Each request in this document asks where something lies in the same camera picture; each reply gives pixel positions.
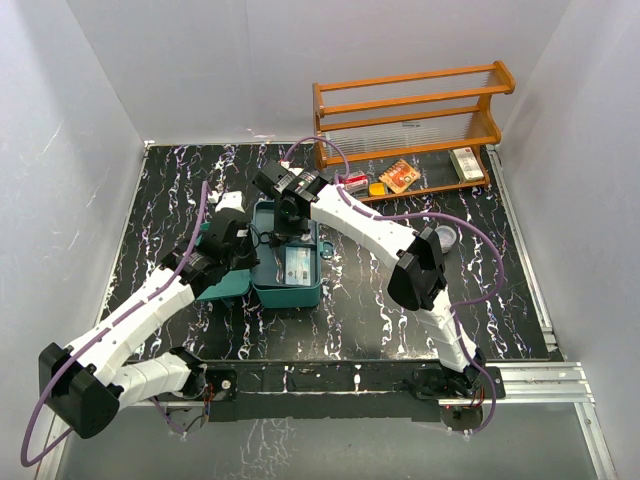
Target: sticker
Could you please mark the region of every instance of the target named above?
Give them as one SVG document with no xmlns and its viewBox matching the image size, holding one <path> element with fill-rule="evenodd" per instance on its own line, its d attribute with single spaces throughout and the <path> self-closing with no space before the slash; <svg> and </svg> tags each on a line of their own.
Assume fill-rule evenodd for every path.
<svg viewBox="0 0 640 480">
<path fill-rule="evenodd" d="M 311 286 L 311 249 L 287 247 L 285 258 L 285 285 Z"/>
</svg>

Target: gray wall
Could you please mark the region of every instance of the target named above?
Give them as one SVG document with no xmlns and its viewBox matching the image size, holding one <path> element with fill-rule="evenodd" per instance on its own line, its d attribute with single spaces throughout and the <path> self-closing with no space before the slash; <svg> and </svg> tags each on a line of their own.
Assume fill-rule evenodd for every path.
<svg viewBox="0 0 640 480">
<path fill-rule="evenodd" d="M 563 349 L 585 366 L 622 479 L 640 471 L 640 4 L 573 2 L 500 156 Z"/>
<path fill-rule="evenodd" d="M 209 423 L 182 442 L 154 408 L 131 407 L 73 436 L 56 480 L 596 480 L 573 404 L 498 408 L 468 442 L 401 418 Z"/>
<path fill-rule="evenodd" d="M 0 476 L 13 480 L 35 474 L 19 448 L 38 354 L 96 320 L 142 142 L 64 0 L 0 3 L 0 105 Z"/>
<path fill-rule="evenodd" d="M 569 3 L 67 1 L 140 135 L 160 143 L 308 135 L 314 81 L 500 59 L 524 85 Z M 520 91 L 495 99 L 500 125 Z"/>
</svg>

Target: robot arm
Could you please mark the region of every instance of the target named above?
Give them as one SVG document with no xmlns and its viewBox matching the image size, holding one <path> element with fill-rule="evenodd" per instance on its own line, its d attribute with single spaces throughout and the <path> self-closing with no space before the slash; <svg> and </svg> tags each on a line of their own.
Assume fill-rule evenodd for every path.
<svg viewBox="0 0 640 480">
<path fill-rule="evenodd" d="M 470 365 L 460 339 L 478 365 L 484 366 L 485 359 L 463 329 L 457 334 L 438 235 L 428 227 L 417 232 L 393 221 L 375 220 L 378 212 L 348 195 L 345 202 L 338 191 L 341 187 L 329 182 L 321 172 L 296 176 L 277 162 L 268 162 L 253 183 L 276 203 L 276 235 L 299 235 L 306 231 L 307 219 L 315 220 L 349 236 L 389 268 L 391 298 L 416 311 L 438 349 L 440 363 L 450 370 L 453 387 L 468 394 L 479 372 Z"/>
<path fill-rule="evenodd" d="M 237 195 L 229 200 L 236 204 Z M 40 354 L 40 390 L 44 391 L 73 352 L 95 343 L 96 336 L 104 333 L 63 374 L 45 402 L 81 438 L 96 435 L 120 409 L 140 400 L 164 392 L 194 397 L 200 393 L 204 368 L 182 347 L 157 359 L 122 365 L 154 331 L 209 286 L 231 270 L 248 269 L 257 263 L 249 217 L 237 205 L 220 205 L 225 206 L 224 197 L 180 275 L 162 293 L 154 295 L 174 276 L 187 242 L 169 253 L 142 287 L 98 326 L 65 348 L 52 343 Z M 135 310 L 123 318 L 133 307 Z"/>
<path fill-rule="evenodd" d="M 418 321 L 433 340 L 440 363 L 462 373 L 469 362 L 456 334 L 437 234 L 429 228 L 418 234 L 412 228 L 393 221 L 373 220 L 378 212 L 351 198 L 352 205 L 358 204 L 360 209 L 371 214 L 366 217 L 342 200 L 338 188 L 326 185 L 318 192 L 318 200 L 311 204 L 311 219 L 347 235 L 393 272 L 388 286 L 391 298 L 409 310 L 417 310 Z M 419 265 L 421 257 L 438 257 L 439 261 L 434 262 L 433 271 L 425 273 Z M 428 287 L 430 280 L 435 280 L 435 286 L 431 288 Z M 424 292 L 430 290 L 431 293 L 425 296 Z M 475 352 L 476 344 L 464 330 L 461 330 L 461 335 L 467 351 Z"/>
</svg>

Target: small box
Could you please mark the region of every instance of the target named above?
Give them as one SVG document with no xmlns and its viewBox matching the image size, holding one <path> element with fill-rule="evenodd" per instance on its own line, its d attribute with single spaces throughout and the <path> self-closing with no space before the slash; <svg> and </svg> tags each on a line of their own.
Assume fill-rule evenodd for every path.
<svg viewBox="0 0 640 480">
<path fill-rule="evenodd" d="M 451 150 L 449 156 L 462 183 L 476 182 L 484 178 L 478 160 L 469 147 Z"/>
</svg>

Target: wooden shelf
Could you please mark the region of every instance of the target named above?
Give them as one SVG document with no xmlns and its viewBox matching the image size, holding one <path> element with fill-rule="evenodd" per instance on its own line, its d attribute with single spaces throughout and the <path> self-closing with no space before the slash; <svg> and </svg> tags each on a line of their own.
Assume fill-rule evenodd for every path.
<svg viewBox="0 0 640 480">
<path fill-rule="evenodd" d="M 349 162 L 471 147 L 485 171 L 485 179 L 474 184 L 452 183 L 366 200 L 486 185 L 489 177 L 478 148 L 501 139 L 491 116 L 491 98 L 514 89 L 515 80 L 500 61 L 352 82 L 315 83 L 314 128 L 316 135 L 340 147 Z M 416 112 L 420 105 L 430 109 Z M 402 108 L 411 111 L 399 113 Z M 343 121 L 328 123 L 327 117 Z M 320 142 L 316 143 L 315 157 L 321 170 L 343 162 L 337 151 Z"/>
</svg>

